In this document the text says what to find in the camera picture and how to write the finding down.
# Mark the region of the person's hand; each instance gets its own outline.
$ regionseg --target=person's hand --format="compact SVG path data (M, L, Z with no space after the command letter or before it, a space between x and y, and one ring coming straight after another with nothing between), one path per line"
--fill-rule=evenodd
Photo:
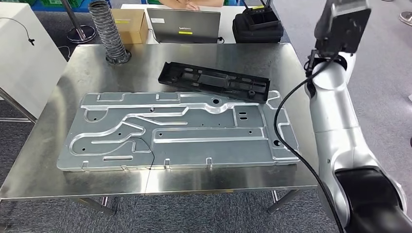
M186 10L198 11L199 6L196 3L192 2L192 1L187 1L186 2Z

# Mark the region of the green crate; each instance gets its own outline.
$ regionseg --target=green crate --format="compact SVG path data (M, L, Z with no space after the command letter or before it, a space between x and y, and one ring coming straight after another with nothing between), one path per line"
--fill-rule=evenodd
M40 0L43 6L58 7L63 6L60 0ZM69 0L70 6L77 8L82 4L83 0Z
M27 3L30 6L33 6L36 0L0 0L2 2L20 2L20 3Z

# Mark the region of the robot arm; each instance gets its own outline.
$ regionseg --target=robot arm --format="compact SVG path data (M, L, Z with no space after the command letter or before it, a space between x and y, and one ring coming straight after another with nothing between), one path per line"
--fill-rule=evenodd
M367 0L327 0L316 25L307 72L336 58L307 84L319 177L346 232L412 233L405 194L366 145L346 87L370 12Z

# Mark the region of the metal sheet panel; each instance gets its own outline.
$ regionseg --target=metal sheet panel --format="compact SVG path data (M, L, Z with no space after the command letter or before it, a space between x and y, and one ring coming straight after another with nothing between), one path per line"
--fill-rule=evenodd
M265 104L193 93L101 93L82 100L57 166L64 171L221 168L295 164L273 120L277 91ZM282 134L297 142L287 114Z

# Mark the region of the black cord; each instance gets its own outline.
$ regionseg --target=black cord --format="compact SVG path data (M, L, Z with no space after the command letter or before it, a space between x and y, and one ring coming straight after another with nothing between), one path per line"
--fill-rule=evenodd
M325 194L326 200L332 210L332 214L333 217L335 219L336 225L338 226L339 232L340 233L344 233L343 231L343 227L342 227L342 223L339 220L339 216L338 213L336 212L335 209L335 205L332 202L332 199L330 197L330 195L328 194L325 185L322 183L319 175L316 173L316 171L312 168L312 166L297 152L295 151L280 135L279 133L279 129L277 128L277 118L279 117L279 113L280 110L282 108L282 106L285 104L285 102L289 99L289 97L296 91L298 90L301 86L303 86L304 84L308 83L309 81L311 81L314 77L316 77L316 75L318 75L320 72L324 71L336 58L338 57L338 54L336 54L335 56L333 56L332 59L330 59L329 61L326 62L326 64L324 64L318 71L316 71L315 73L313 73L312 75L310 75L309 77L307 77L303 82L299 83L294 89L292 89L292 91L290 91L286 97L282 100L282 102L280 103L280 105L278 106L276 113L275 113L275 119L274 119L274 129L275 129L275 134L277 136L277 138L279 139L279 141L286 146L286 148L288 148L292 154L294 154L296 157L298 157L302 163L309 169L309 171L312 173L312 175L315 177L316 181L318 182L320 188L322 189L322 191Z
M219 40L219 41L223 41L223 42L221 42L221 44L224 44L224 38L223 38L223 37L221 37L221 36L218 37L218 40Z
M153 39L154 39L157 43L160 44L160 42L156 39L155 32L153 31L153 29L149 28L149 30L152 31Z
M20 24L21 26L23 26L24 30L26 30L26 34L27 34L27 38L29 39L29 42L31 43L31 45L34 46L34 43L33 43L33 42L34 42L34 39L31 39L31 38L30 38L30 36L29 36L29 31L27 31L27 28L26 28L22 23L20 23L19 21L15 20L15 19L13 19L13 18L0 17L0 19L2 19L2 18L12 20L12 21Z
M155 154L153 153L152 148L150 148L149 144L141 137L130 137L131 139L140 139L146 144L147 148L149 148L150 152L152 153L153 159L152 163L150 164L150 168L146 168L149 170L149 175L147 176L146 187L144 188L144 196L146 195L147 184L149 183L150 172L152 171L153 163L155 162Z

